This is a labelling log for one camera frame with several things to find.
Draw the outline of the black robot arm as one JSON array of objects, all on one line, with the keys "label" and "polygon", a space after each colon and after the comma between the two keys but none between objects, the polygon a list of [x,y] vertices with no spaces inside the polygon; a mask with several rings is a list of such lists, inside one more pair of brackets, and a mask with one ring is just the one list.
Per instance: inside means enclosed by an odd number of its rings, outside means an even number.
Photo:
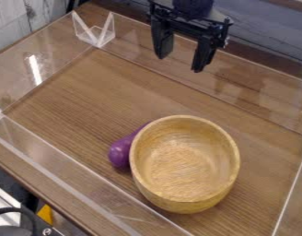
[{"label": "black robot arm", "polygon": [[149,0],[153,50],[159,59],[173,52],[174,34],[197,40],[191,70],[198,73],[229,43],[233,20],[214,9],[214,0]]}]

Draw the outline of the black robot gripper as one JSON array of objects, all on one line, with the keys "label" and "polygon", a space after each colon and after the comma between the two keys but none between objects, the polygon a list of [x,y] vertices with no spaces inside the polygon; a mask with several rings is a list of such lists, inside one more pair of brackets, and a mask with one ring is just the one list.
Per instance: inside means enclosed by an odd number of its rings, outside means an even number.
[{"label": "black robot gripper", "polygon": [[198,38],[191,63],[191,70],[201,72],[213,60],[215,46],[223,48],[227,45],[233,20],[214,8],[214,0],[149,0],[149,3],[153,15],[150,35],[157,57],[163,59],[173,50],[174,34],[169,23],[159,19],[163,18],[191,37],[205,34]]}]

